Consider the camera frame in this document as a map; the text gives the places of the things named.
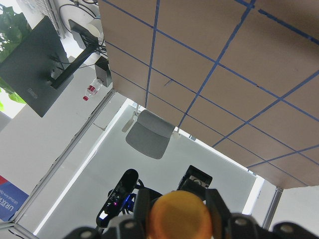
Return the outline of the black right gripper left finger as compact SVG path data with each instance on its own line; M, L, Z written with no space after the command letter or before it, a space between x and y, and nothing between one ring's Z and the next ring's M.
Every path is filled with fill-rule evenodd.
M113 218L110 226L102 233L98 229L80 227L65 236L66 239L145 239L147 220L151 208L150 191L139 190L132 215Z

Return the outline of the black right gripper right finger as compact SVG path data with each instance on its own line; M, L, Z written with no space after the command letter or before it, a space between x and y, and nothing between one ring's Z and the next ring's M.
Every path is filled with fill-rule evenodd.
M231 213L216 189L205 190L206 206L210 212L214 239L317 239L304 227L282 222L271 231L262 228L252 216Z

